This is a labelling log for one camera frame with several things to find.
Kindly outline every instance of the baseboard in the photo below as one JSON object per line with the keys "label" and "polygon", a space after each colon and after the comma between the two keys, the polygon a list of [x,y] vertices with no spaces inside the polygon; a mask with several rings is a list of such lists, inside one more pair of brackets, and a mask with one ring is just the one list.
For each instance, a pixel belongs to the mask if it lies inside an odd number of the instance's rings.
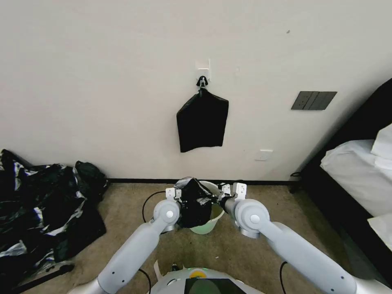
{"label": "baseboard", "polygon": [[[178,179],[135,179],[135,178],[110,178],[111,183],[147,183],[147,184],[175,184]],[[271,181],[271,180],[206,180],[214,184],[241,182],[247,185],[291,186],[297,181]]]}

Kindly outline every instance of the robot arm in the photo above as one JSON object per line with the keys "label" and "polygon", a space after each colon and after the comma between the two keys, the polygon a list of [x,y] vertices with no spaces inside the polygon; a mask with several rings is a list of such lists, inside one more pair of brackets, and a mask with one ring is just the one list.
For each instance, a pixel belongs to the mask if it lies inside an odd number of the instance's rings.
{"label": "robot arm", "polygon": [[221,205],[235,220],[240,232],[251,238],[263,234],[272,249],[325,293],[392,293],[378,281],[353,277],[284,224],[271,222],[263,204],[245,199],[246,185],[236,183],[234,197],[224,197]]}
{"label": "robot arm", "polygon": [[74,288],[69,294],[115,294],[124,287],[154,251],[162,232],[174,229],[180,216],[180,205],[162,200],[154,209],[154,217],[140,225],[112,256],[93,281]]}

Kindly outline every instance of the floor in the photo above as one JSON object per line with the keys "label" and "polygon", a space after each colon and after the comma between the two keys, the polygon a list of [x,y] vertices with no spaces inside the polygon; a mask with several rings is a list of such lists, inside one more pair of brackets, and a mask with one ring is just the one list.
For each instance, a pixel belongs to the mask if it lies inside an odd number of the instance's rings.
{"label": "floor", "polygon": [[[76,256],[76,267],[72,272],[25,293],[66,294],[75,285],[95,278],[116,250],[143,222],[141,207],[144,200],[150,194],[170,186],[113,184],[98,207],[105,220],[107,233]],[[155,204],[163,197],[164,194],[155,195],[147,203],[147,219],[152,215]],[[339,235],[329,226],[305,193],[292,195],[286,186],[248,186],[247,198],[261,201],[269,210],[272,221],[291,227],[350,272]],[[282,293],[278,276],[282,260],[269,248],[264,238],[254,240],[241,235],[226,214],[207,235],[197,235],[189,229],[162,235],[157,249],[142,266],[150,275],[153,284],[156,282],[153,268],[155,260],[159,261],[163,274],[176,262],[180,267],[207,267],[226,272],[266,294]],[[287,293],[321,293],[289,265],[283,270],[283,282]],[[146,292],[148,282],[141,273],[137,273],[134,279],[119,291],[120,294]]]}

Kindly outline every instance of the bed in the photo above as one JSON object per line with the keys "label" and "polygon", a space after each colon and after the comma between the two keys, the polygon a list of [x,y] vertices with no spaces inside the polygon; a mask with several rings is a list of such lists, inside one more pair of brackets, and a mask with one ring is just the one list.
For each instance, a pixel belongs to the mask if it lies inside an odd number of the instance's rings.
{"label": "bed", "polygon": [[[368,219],[373,219],[377,225],[388,222],[391,217],[388,211],[392,211],[392,174],[388,171],[377,175],[369,172],[369,169],[374,168],[369,159],[372,142],[380,129],[392,123],[391,96],[392,79],[381,85],[364,102],[301,171],[302,187],[331,225],[336,230],[347,232],[390,285],[392,251],[372,229]],[[327,152],[332,155],[333,150],[342,144],[341,154],[347,151],[349,155],[341,156],[336,161],[341,161],[340,167],[336,164],[329,166],[328,172],[333,174],[334,179],[321,165],[326,167],[331,164]]]}

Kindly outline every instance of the wall hook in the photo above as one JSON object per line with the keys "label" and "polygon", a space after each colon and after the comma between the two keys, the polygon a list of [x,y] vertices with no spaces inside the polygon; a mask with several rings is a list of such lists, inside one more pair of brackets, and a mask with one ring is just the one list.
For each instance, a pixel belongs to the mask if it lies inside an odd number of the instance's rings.
{"label": "wall hook", "polygon": [[205,76],[199,77],[199,79],[196,83],[196,86],[199,86],[201,88],[201,87],[205,87],[207,85],[208,85],[207,78]]}

